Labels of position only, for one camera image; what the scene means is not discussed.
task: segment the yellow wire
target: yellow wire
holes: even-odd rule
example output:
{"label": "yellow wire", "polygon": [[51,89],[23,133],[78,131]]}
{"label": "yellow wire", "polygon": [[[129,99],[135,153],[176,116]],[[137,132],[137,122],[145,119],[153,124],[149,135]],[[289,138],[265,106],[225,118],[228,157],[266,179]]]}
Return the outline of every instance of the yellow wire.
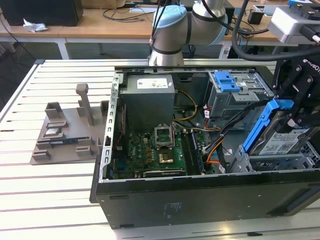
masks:
{"label": "yellow wire", "polygon": [[192,103],[194,105],[194,112],[192,113],[191,116],[187,116],[187,117],[183,117],[183,118],[175,118],[173,120],[174,121],[185,121],[185,120],[193,118],[197,114],[197,111],[198,111],[198,106],[197,106],[195,100],[193,100],[193,98],[191,96],[189,96],[186,92],[184,92],[182,90],[178,90],[178,92],[185,94],[192,101]]}

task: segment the black computer case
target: black computer case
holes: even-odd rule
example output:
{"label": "black computer case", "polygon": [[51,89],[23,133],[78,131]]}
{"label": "black computer case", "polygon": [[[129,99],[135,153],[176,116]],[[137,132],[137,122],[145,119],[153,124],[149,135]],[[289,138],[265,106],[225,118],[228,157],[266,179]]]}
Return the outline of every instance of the black computer case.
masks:
{"label": "black computer case", "polygon": [[35,24],[77,26],[83,15],[81,0],[0,0],[3,16],[11,26],[24,19]]}

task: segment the metal worktable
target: metal worktable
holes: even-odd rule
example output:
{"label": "metal worktable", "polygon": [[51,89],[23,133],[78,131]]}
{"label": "metal worktable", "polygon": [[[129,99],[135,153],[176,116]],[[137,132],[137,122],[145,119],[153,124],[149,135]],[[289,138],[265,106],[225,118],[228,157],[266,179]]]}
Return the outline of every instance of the metal worktable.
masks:
{"label": "metal worktable", "polygon": [[[320,200],[290,217],[113,231],[100,206],[89,202],[94,160],[29,165],[48,102],[75,108],[80,100],[76,85],[88,83],[89,101],[99,106],[110,97],[115,66],[146,64],[146,60],[47,60],[31,68],[0,113],[0,239],[319,239]],[[274,62],[231,59],[186,60],[186,65],[275,69]],[[248,236],[248,232],[263,236]]]}

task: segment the gray peg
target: gray peg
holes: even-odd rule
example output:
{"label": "gray peg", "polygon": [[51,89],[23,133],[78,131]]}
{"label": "gray peg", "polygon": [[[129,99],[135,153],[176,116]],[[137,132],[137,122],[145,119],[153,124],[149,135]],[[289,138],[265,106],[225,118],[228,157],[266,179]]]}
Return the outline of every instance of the gray peg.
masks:
{"label": "gray peg", "polygon": [[90,126],[94,126],[94,116],[92,114],[91,111],[91,107],[90,107],[90,103],[89,103],[89,99],[88,99],[88,84],[86,83],[79,83],[76,85],[76,89],[75,92],[80,95],[81,99],[82,99],[82,104],[83,104],[83,108],[84,108],[84,112],[88,118],[88,122]]}

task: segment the wooden desk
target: wooden desk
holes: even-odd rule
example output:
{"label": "wooden desk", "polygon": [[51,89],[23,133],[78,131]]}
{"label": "wooden desk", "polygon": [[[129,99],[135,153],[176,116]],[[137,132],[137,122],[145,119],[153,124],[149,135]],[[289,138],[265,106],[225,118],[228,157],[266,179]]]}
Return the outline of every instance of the wooden desk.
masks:
{"label": "wooden desk", "polygon": [[[113,18],[127,18],[137,16],[141,13],[127,12],[116,13]],[[153,20],[153,13],[148,14]],[[148,39],[152,31],[152,23],[146,16],[140,16],[144,21],[118,22],[103,17],[100,9],[84,9],[83,17],[78,26],[64,26],[59,31],[61,38],[124,38],[124,39]]]}
{"label": "wooden desk", "polygon": [[[242,0],[229,0],[229,2],[235,7],[242,6]],[[269,4],[280,5],[286,4],[286,2],[270,1]],[[252,5],[258,5],[259,2],[249,2],[247,10]],[[140,13],[126,12],[123,14],[116,13],[114,18],[125,18],[139,15]],[[83,17],[78,26],[48,26],[47,31],[41,32],[28,32],[22,26],[9,26],[6,23],[8,30],[18,39],[20,42],[51,42],[58,44],[62,59],[70,59],[66,43],[98,43],[100,53],[103,53],[102,43],[149,43],[149,38],[152,31],[152,23],[146,16],[140,16],[140,19],[144,21],[139,22],[117,22],[107,18],[104,18],[100,9],[84,9]],[[149,14],[148,18],[153,19],[153,14]],[[264,29],[268,26],[271,17],[263,16],[260,25],[253,25],[255,30]],[[243,28],[249,28],[245,23],[240,25]],[[7,33],[7,31],[0,26],[0,42],[14,42],[14,39]],[[231,33],[224,37],[221,42],[223,47],[221,48],[219,58],[227,58],[231,47]],[[277,40],[271,32],[258,34],[253,36],[248,45],[260,45],[260,46],[288,46],[282,44]]]}

